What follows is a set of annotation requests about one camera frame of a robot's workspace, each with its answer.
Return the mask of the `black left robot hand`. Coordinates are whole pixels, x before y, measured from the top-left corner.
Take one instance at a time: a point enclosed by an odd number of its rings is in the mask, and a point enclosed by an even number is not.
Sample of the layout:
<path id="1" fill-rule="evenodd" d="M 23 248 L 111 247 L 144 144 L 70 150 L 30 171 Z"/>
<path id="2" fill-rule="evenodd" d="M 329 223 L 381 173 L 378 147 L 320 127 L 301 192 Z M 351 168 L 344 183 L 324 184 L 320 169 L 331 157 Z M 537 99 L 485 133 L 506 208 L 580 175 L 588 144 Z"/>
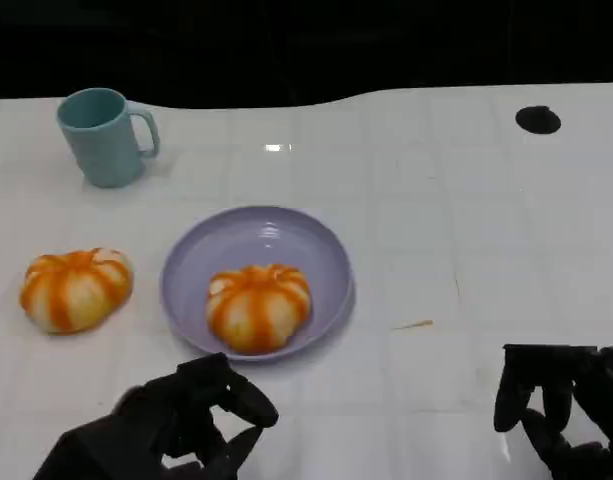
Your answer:
<path id="1" fill-rule="evenodd" d="M 225 354 L 129 389 L 104 417 L 63 433 L 38 479 L 234 479 L 279 419 Z"/>

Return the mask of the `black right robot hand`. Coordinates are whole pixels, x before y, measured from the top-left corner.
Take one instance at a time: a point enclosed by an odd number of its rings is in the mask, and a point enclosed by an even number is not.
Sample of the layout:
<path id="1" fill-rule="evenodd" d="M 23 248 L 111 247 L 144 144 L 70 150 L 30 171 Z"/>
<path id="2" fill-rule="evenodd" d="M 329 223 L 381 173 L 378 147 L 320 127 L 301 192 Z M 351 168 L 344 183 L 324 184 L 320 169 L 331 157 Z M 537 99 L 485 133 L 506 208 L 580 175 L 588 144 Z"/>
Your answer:
<path id="1" fill-rule="evenodd" d="M 520 424 L 553 479 L 613 479 L 613 346 L 506 344 L 494 429 Z M 564 437 L 577 403 L 608 439 Z"/>

